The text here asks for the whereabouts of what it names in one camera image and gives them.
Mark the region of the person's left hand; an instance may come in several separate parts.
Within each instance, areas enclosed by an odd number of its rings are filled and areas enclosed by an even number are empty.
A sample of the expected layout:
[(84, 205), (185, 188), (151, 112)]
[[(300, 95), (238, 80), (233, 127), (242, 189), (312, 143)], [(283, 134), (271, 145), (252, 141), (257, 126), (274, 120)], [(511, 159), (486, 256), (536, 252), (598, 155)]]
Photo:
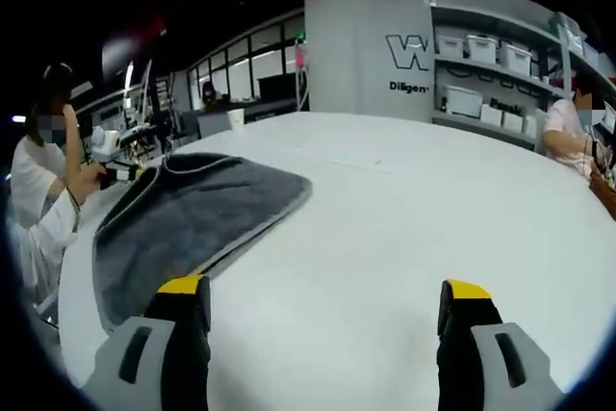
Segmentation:
[(88, 164), (81, 168), (76, 176), (69, 181), (67, 189), (78, 205), (100, 190), (100, 180), (106, 174), (106, 169), (99, 163)]

